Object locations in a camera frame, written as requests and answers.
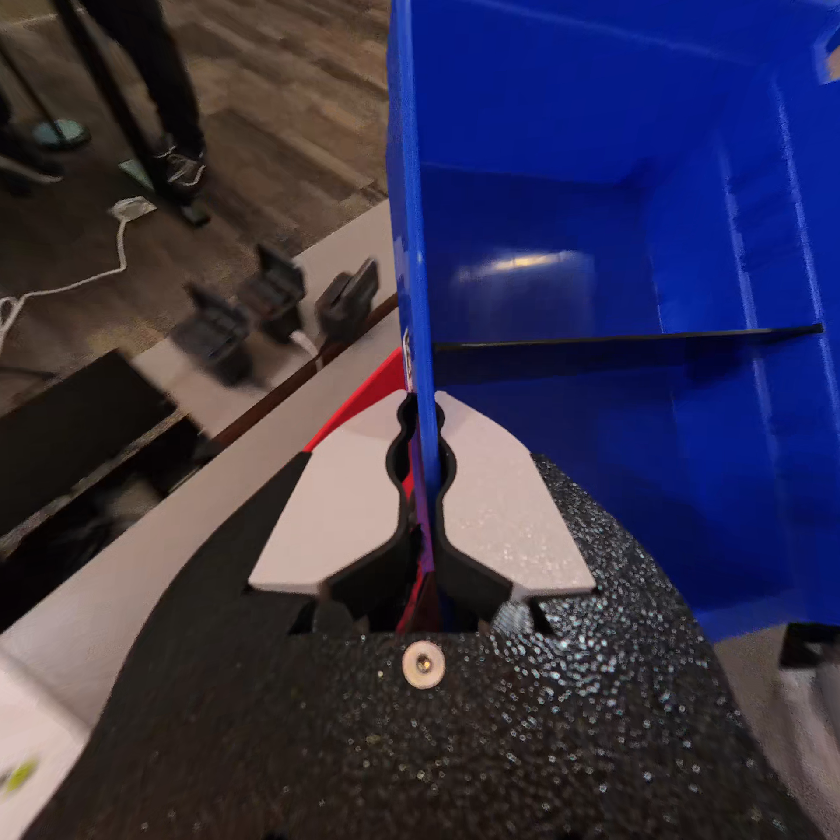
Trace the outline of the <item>red plastic bin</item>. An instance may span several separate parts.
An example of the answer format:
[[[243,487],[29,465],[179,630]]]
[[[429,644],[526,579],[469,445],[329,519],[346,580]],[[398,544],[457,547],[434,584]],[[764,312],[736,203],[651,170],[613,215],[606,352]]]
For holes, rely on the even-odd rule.
[[[302,450],[306,453],[312,452],[324,438],[351,418],[386,396],[406,389],[406,364],[403,351],[395,349],[350,395]],[[431,532],[427,511],[424,507],[421,510],[415,508],[413,515],[416,521],[412,525],[416,548],[416,572],[402,614],[395,624],[395,631],[398,634],[422,632],[428,628],[435,628],[438,623],[437,597],[434,590],[434,558],[429,541]]]

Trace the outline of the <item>stand with round base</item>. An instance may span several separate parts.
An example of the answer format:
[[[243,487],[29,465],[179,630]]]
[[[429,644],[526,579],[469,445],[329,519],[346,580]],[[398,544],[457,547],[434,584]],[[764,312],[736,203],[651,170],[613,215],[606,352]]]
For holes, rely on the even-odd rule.
[[[76,151],[91,140],[90,131],[86,126],[73,119],[56,118],[47,107],[46,102],[37,93],[30,79],[1,40],[1,58],[5,68],[12,74],[18,88],[35,109],[40,117],[38,122],[32,122],[29,133],[32,141],[44,151],[71,152]]]

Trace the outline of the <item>black flat panel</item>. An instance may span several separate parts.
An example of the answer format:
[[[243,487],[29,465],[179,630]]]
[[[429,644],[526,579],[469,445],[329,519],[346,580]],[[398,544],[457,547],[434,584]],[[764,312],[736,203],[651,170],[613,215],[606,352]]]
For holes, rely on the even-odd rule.
[[[166,394],[111,351],[3,416],[2,536],[174,412]]]

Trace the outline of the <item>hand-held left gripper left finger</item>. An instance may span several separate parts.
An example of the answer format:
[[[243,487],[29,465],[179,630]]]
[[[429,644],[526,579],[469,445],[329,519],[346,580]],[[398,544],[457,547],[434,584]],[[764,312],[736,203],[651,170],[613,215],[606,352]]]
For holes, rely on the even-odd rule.
[[[396,597],[413,567],[411,441],[416,398],[394,391],[311,451],[250,573],[255,590]]]

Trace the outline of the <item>blue plastic bin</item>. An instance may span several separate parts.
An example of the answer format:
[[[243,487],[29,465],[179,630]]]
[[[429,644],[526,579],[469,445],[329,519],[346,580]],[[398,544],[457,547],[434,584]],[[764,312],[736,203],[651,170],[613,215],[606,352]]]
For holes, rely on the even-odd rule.
[[[428,490],[446,392],[711,638],[838,626],[838,2],[393,2],[388,39]]]

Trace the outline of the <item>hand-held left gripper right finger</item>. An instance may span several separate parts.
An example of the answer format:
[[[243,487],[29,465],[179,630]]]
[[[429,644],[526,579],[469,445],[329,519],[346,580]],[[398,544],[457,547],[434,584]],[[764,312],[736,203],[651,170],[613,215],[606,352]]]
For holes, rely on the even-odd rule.
[[[442,486],[437,582],[455,601],[583,595],[592,573],[529,450],[506,428],[436,392]]]

